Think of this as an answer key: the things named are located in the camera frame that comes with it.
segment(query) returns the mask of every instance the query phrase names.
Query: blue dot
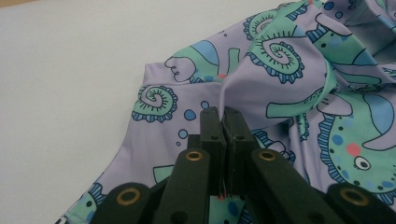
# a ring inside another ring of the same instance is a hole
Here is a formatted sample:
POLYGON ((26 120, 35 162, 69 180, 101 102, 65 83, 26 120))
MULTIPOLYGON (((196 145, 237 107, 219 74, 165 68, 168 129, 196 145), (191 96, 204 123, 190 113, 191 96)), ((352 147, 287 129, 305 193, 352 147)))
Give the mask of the blue dot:
POLYGON ((394 185, 388 181, 382 181, 382 186, 384 186, 384 188, 393 188, 394 185))
POLYGON ((332 141, 337 145, 337 146, 341 146, 344 143, 344 139, 343 137, 341 137, 338 134, 335 134, 332 136, 332 141))
POLYGON ((337 19, 340 19, 341 17, 343 17, 343 13, 342 12, 337 12, 337 13, 335 13, 335 17, 337 19))
POLYGON ((197 116, 195 115, 195 113, 192 110, 188 109, 184 112, 184 118, 186 120, 193 120, 193 119, 196 119, 197 116))
POLYGON ((182 139, 185 139, 187 137, 187 135, 189 135, 189 133, 187 133, 187 131, 185 129, 178 131, 178 136, 182 139))
POLYGON ((326 10, 330 10, 334 7, 334 2, 327 2, 323 7, 326 10))
POLYGON ((350 128, 353 126, 353 119, 344 119, 343 120, 344 127, 350 128))
POLYGON ((341 173, 343 173, 343 176, 344 176, 346 179, 349 179, 349 174, 347 173, 346 170, 341 171, 341 173))
POLYGON ((373 189, 374 188, 374 183, 369 181, 369 180, 367 180, 366 181, 366 188, 367 189, 373 189))
POLYGON ((209 103, 208 103, 207 101, 202 101, 202 102, 201 102, 201 107, 202 107, 203 109, 207 109, 207 108, 209 108, 209 103))
POLYGON ((214 80, 213 77, 204 77, 204 79, 205 79, 206 82, 211 82, 211 81, 214 80))
POLYGON ((334 156, 334 161, 337 162, 337 163, 341 163, 341 157, 335 155, 334 156))
POLYGON ((234 217, 238 216, 238 207, 234 202, 228 203, 228 212, 234 217))

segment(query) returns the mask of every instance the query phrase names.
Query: patterned fabric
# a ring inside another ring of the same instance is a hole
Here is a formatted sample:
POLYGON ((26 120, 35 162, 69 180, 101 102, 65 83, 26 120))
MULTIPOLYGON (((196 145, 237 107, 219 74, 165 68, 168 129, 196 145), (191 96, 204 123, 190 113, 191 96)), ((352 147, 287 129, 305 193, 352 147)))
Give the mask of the patterned fabric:
MULTIPOLYGON (((57 223, 90 223, 115 187, 169 176, 210 106, 240 110, 313 187, 348 182, 396 209, 395 52, 395 1, 305 0, 149 64, 120 151, 57 223)), ((210 203, 210 223, 251 222, 243 198, 210 203)))

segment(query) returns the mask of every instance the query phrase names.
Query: dinosaur eye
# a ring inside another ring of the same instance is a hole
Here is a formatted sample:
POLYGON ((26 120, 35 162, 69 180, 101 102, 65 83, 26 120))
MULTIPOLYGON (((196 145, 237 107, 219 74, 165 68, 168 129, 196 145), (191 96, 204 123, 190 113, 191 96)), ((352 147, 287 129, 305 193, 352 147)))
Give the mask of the dinosaur eye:
POLYGON ((355 158, 355 165, 358 169, 360 170, 368 170, 371 168, 370 162, 368 162, 365 158, 363 157, 356 157, 355 158))

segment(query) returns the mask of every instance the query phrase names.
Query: fabric fold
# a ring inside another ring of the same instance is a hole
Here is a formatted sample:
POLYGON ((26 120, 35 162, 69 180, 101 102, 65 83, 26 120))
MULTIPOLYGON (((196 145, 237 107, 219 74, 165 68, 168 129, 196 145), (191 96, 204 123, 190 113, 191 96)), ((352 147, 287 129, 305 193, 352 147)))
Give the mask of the fabric fold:
MULTIPOLYGON (((147 64, 120 151, 57 223, 90 223, 115 187, 168 177, 210 106, 240 110, 261 147, 314 188, 348 182, 396 210, 395 10, 383 0, 283 4, 147 64)), ((209 218, 251 223, 238 196, 211 197, 209 218)))

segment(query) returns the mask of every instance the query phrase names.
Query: lavender fabric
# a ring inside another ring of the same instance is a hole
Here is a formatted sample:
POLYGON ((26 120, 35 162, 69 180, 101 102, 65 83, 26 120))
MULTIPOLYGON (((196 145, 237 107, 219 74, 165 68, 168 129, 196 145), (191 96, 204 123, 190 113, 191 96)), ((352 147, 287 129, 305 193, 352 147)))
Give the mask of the lavender fabric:
MULTIPOLYGON (((348 182, 396 209, 395 52, 395 1, 305 0, 148 64, 119 152, 57 223, 90 223, 115 187, 168 177, 210 106, 240 110, 311 186, 348 182)), ((251 222, 239 197, 211 197, 209 216, 251 222)))

